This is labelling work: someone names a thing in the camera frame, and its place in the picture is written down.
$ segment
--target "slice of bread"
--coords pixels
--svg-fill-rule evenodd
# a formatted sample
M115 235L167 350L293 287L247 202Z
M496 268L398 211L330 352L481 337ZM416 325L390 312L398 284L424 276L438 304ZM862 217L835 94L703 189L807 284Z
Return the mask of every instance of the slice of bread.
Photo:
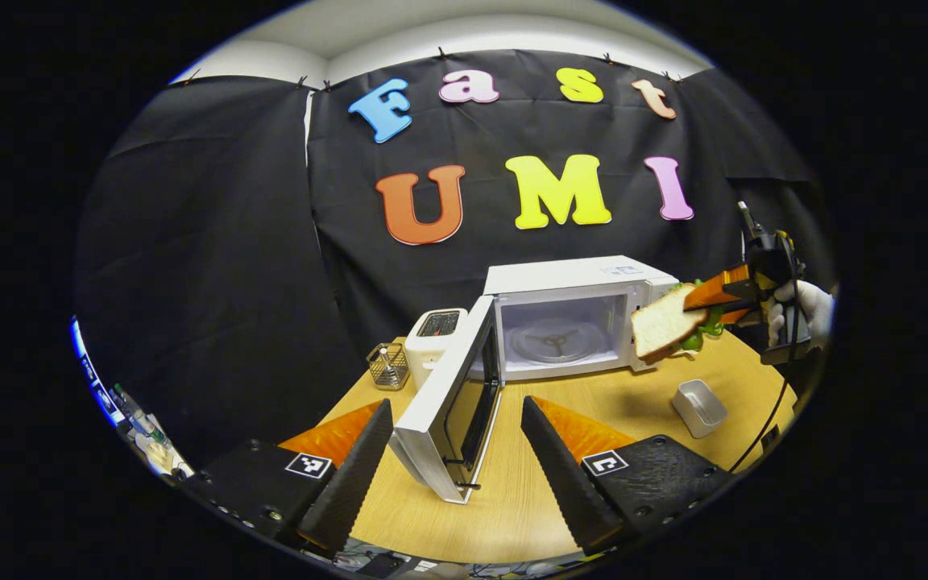
M707 321L707 309L682 312L686 294L696 286L684 284L632 313L632 337L636 357L654 364L678 350L678 343L691 337Z

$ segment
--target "table top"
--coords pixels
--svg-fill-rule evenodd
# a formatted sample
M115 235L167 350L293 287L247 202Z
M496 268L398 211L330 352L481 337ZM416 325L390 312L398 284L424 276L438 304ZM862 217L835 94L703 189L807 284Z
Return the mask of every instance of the table top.
M725 421L707 437L693 438L671 405L678 385L690 379L702 379L728 410ZM731 333L706 339L703 350L692 359L668 358L654 371L637 374L622 368L508 381L478 474L482 489L471 493L468 504L443 502L410 477L386 447L350 535L416 557L483 564L534 561L581 551L520 429L525 396L551 400L636 440L666 434L729 469L769 418L782 384L783 377L773 367L763 366L759 354ZM416 393L412 378L401 390L384 391L365 372L321 422L382 399L390 400L395 422ZM793 389L787 388L773 425L785 430L793 419L795 400ZM759 444L741 469L760 455Z

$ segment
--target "blue letter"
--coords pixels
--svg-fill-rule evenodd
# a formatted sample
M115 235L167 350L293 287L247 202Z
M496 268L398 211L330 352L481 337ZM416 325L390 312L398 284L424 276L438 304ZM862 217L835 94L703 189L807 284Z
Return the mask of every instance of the blue letter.
M409 114L400 117L393 113L394 109L410 109L410 101L406 100L403 93L394 92L402 91L402 89L406 89L406 81L402 78L393 78L351 104L350 113L363 115L365 120L371 123L371 127L375 128L375 143L386 143L390 137L406 129L410 124ZM389 93L389 98L382 100L382 95L386 93Z

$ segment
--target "black cable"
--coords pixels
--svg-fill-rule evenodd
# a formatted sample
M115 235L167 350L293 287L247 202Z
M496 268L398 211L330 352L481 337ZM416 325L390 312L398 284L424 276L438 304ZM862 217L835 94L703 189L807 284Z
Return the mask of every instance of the black cable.
M797 323L800 320L800 293L797 288L797 279L793 279L793 337L791 338L791 345L789 345L789 356L787 357L787 363L793 362L793 355L797 351ZM765 425L761 427L761 433L758 433L758 437L754 437L754 441L751 441L750 447L747 448L747 451L744 451L743 455L739 456L739 459L736 459L736 463L733 463L732 467L729 467L729 473L736 471L736 467L740 466L740 463L744 462L744 459L751 454L751 451L754 450L758 441L764 436L766 430L769 430L769 425L773 422L773 418L776 417L776 411L780 410L780 404L783 403L783 395L785 394L785 389L789 385L789 380L783 378L783 386L780 388L780 396L776 400L776 405L773 407L773 411L768 415L768 419L765 420Z

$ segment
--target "metal utensil holder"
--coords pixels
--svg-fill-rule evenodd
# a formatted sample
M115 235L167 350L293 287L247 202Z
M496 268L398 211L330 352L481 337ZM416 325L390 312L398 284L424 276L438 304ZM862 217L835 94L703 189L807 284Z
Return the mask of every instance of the metal utensil holder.
M380 342L367 355L367 365L371 368L375 386L387 392L402 389L406 384L406 375L410 372L406 352L398 342Z

